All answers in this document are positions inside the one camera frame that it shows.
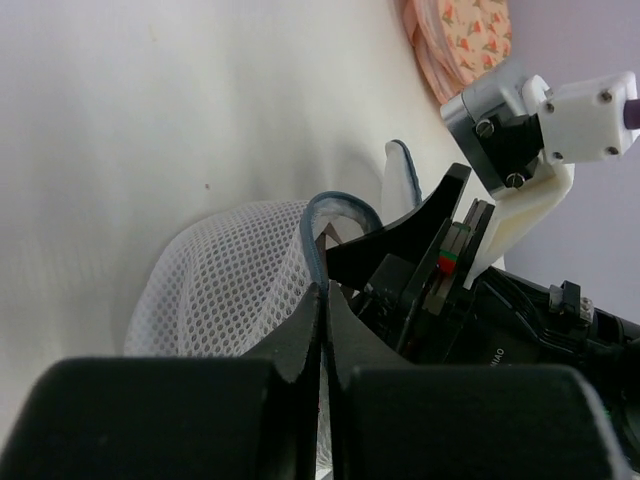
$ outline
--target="white mesh fabric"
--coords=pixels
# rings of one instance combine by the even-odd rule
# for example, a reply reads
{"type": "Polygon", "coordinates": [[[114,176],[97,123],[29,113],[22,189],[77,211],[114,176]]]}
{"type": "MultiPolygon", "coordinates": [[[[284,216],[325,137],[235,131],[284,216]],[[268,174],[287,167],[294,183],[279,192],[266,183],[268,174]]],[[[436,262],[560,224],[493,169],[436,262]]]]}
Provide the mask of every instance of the white mesh fabric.
{"type": "MultiPolygon", "coordinates": [[[[180,233],[162,253],[125,341],[131,356],[237,356],[295,310],[311,284],[298,224],[307,202],[253,203],[180,233]]],[[[331,468],[322,367],[316,469],[331,468]]]]}

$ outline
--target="white backdrop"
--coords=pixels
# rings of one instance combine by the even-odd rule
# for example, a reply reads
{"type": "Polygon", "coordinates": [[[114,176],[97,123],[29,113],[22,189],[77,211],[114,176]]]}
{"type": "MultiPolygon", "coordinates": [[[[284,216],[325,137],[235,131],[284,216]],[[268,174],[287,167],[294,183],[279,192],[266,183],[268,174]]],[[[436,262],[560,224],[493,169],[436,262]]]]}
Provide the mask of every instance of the white backdrop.
{"type": "MultiPolygon", "coordinates": [[[[627,70],[640,76],[637,0],[509,7],[514,55],[552,87],[627,70]]],[[[639,176],[640,142],[620,161],[577,165],[564,202],[506,255],[509,271],[547,286],[572,280],[596,306],[640,323],[639,176]]]]}
{"type": "Polygon", "coordinates": [[[392,138],[425,193],[464,161],[390,0],[0,0],[0,51],[0,438],[52,362],[121,351],[185,226],[326,189],[377,204],[392,138]]]}

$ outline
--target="white fabric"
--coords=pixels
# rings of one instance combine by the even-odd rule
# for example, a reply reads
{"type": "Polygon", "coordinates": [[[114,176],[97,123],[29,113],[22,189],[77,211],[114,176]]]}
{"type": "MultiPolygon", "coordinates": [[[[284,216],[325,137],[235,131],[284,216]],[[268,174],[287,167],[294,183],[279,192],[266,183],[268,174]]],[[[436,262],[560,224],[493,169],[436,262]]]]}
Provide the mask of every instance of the white fabric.
{"type": "MultiPolygon", "coordinates": [[[[395,152],[385,170],[385,179],[398,190],[398,195],[387,195],[387,211],[399,216],[415,206],[407,197],[419,197],[409,173],[411,159],[407,152],[400,161],[401,155],[395,152]]],[[[314,199],[308,213],[312,239],[303,239],[298,228],[307,206],[300,201],[250,203],[187,228],[167,246],[151,274],[131,319],[125,354],[237,356],[248,351],[293,313],[311,284],[303,241],[315,240],[329,221],[337,227],[340,217],[360,225],[360,235],[372,227],[366,212],[350,202],[341,193],[314,199]]],[[[319,475],[332,466],[328,402],[322,367],[319,475]]]]}

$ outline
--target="white 3d-printed part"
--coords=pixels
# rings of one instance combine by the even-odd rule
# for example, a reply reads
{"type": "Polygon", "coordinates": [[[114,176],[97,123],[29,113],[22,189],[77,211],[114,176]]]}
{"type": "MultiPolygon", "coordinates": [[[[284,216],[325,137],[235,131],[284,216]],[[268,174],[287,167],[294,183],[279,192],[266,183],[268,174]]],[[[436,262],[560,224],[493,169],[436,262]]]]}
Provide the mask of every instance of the white 3d-printed part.
{"type": "Polygon", "coordinates": [[[626,152],[640,134],[624,125],[627,100],[638,98],[632,72],[563,85],[538,105],[550,163],[594,162],[626,152]]]}

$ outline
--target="floral fabric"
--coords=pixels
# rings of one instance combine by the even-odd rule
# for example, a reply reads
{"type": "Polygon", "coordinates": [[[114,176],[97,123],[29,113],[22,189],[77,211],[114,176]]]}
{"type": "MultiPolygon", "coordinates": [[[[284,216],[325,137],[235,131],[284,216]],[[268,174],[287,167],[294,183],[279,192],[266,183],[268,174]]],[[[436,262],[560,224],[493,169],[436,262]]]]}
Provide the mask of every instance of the floral fabric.
{"type": "Polygon", "coordinates": [[[409,0],[404,25],[440,103],[511,53],[506,0],[409,0]]]}

